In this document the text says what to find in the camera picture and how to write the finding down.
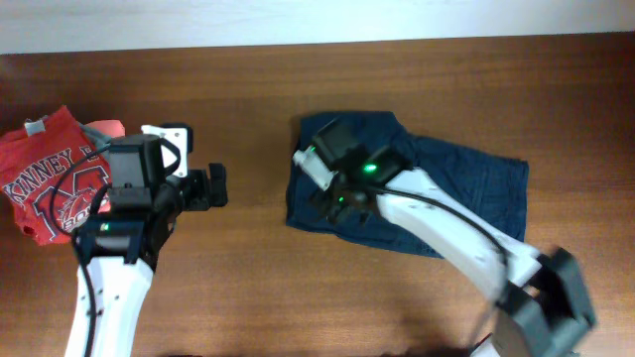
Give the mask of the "navy blue shorts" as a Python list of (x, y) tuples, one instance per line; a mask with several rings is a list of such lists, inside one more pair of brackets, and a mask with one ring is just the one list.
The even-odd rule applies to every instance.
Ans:
[[(490, 225), (513, 239), (525, 240), (530, 174), (527, 162), (412, 134), (390, 111), (326, 111), (305, 116), (299, 120), (295, 148), (305, 149), (313, 136), (333, 120), (346, 125), (371, 151), (384, 146), (396, 149)], [(439, 255), (415, 235), (375, 215), (366, 224), (360, 222), (358, 213), (335, 225), (328, 223), (310, 204), (310, 196), (317, 189), (298, 166), (291, 165), (286, 194), (288, 226), (370, 248), (433, 258)]]

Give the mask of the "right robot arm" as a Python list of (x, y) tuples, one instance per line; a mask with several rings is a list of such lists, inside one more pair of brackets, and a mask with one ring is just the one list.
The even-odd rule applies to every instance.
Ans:
[(293, 162), (317, 185), (313, 202), (327, 221), (351, 210), (376, 215), (429, 245), (482, 293), (493, 329), (486, 336), (473, 331), (455, 355), (573, 356), (596, 326), (572, 253), (559, 247), (545, 254), (503, 233), (393, 148), (370, 152), (331, 121)]

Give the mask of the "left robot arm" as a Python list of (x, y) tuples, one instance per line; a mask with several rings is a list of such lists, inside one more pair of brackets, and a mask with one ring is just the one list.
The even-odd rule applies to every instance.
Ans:
[(178, 217), (228, 202), (224, 165), (178, 171), (188, 146), (138, 134), (115, 138), (106, 150), (112, 180), (71, 232), (78, 269), (68, 356), (130, 355), (160, 251)]

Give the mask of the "salmon pink folded garment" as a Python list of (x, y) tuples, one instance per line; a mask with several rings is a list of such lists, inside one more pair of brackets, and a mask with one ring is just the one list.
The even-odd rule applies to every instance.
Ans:
[(123, 137), (126, 135), (125, 127), (119, 120), (108, 119), (87, 123), (86, 130), (91, 133), (101, 134), (111, 138)]

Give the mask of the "grey folded garment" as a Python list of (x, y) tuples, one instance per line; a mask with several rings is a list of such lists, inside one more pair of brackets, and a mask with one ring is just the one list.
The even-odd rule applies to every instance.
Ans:
[(112, 137), (106, 135), (99, 130), (88, 126), (87, 124), (79, 124), (80, 129), (88, 141), (93, 145), (96, 151), (109, 146)]

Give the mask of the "red printed t-shirt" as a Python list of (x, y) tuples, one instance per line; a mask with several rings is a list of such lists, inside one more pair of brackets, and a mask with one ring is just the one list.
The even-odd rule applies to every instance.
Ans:
[(83, 223), (95, 193), (111, 182), (101, 156), (83, 159), (95, 148), (66, 107), (26, 128), (1, 136), (1, 191), (13, 206), (20, 230), (40, 245), (65, 244)]

